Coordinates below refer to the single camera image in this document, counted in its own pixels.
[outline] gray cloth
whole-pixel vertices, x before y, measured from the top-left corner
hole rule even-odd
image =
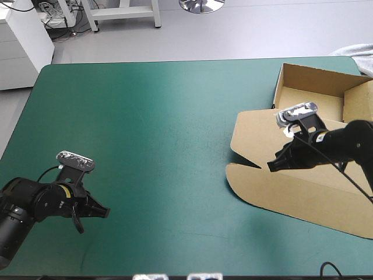
[[[373,77],[373,44],[350,45],[330,55],[346,55],[355,60],[361,73]]]

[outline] cable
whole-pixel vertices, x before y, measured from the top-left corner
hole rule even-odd
[[[85,33],[85,32],[87,32],[87,31],[89,31],[89,30],[92,30],[92,28],[88,28],[88,29],[86,29],[86,30],[84,30],[84,31],[73,31],[74,33]]]
[[[32,8],[28,9],[28,10],[18,10],[16,8],[13,8],[11,6],[8,6],[7,4],[4,4],[4,2],[0,2],[0,4],[3,4],[4,6],[6,6],[7,8],[11,9],[11,10],[14,10],[14,11],[17,11],[17,12],[30,12],[31,10],[35,9],[35,7],[33,6]]]
[[[98,6],[98,4],[97,4],[97,2],[96,2],[96,0],[93,0],[93,2],[96,4],[96,6],[97,6],[97,9],[100,9],[100,7]]]
[[[57,169],[57,168],[58,168],[58,165],[57,165],[57,166],[53,166],[53,167],[47,169],[46,171],[44,171],[44,172],[42,173],[42,175],[39,176],[39,178],[36,180],[36,182],[40,182],[41,178],[42,178],[45,174],[47,174],[49,171],[51,171],[51,170],[53,170],[53,169]]]
[[[59,38],[63,37],[64,35],[68,34],[68,33],[70,33],[70,30],[66,30],[66,32],[64,34],[62,34],[60,36],[57,36],[57,37],[54,37],[54,38],[51,38],[51,40],[53,41],[53,40],[59,39]]]
[[[315,148],[314,146],[312,146],[310,143],[308,143],[307,141],[304,141],[303,139],[301,139],[300,137],[296,136],[294,134],[294,138],[297,138],[299,141],[301,141],[303,144],[306,144],[307,146],[309,146],[311,149],[313,149],[316,153],[318,153],[319,155],[321,155],[324,159],[326,159],[332,166],[334,166],[335,169],[337,169],[339,172],[341,172],[342,175],[345,176],[346,179],[348,179],[348,181],[350,181],[352,183],[352,185],[354,185],[362,194],[365,195],[366,198],[369,199],[369,201],[373,204],[373,199],[349,176],[346,174],[346,172],[344,172],[342,169],[340,169],[330,158],[328,158],[323,152],[319,151],[317,148]]]
[[[330,265],[332,266],[338,273],[339,275],[339,278],[340,279],[343,279],[343,275],[342,273],[340,273],[339,269],[334,265],[334,263],[330,262],[330,261],[326,261],[325,263],[323,263],[320,267],[320,280],[323,280],[323,274],[324,274],[324,268],[327,266],[327,265]]]

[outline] black cylinder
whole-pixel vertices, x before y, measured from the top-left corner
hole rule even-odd
[[[10,205],[0,213],[0,270],[6,268],[34,225],[22,208]]]

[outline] white drawer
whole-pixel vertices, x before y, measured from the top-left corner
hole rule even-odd
[[[37,76],[28,57],[0,60],[0,90],[34,86]]]
[[[26,52],[18,41],[0,42],[0,60],[26,56]]]
[[[14,35],[12,29],[7,23],[0,23],[0,42],[16,41],[17,37]]]

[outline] white cabinet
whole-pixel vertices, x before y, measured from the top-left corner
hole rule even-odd
[[[6,3],[16,9],[31,0]],[[0,3],[0,90],[34,86],[41,69],[52,61],[54,45],[35,9],[18,12]]]

